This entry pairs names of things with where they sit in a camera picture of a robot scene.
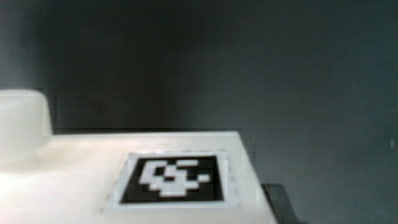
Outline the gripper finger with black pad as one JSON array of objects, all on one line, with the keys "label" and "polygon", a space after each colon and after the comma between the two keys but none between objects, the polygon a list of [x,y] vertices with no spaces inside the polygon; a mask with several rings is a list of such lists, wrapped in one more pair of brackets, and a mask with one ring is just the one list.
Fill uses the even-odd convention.
[{"label": "gripper finger with black pad", "polygon": [[264,194],[271,203],[273,212],[276,215],[280,224],[310,224],[305,222],[296,214],[296,209],[287,193],[285,186],[282,184],[262,184]]}]

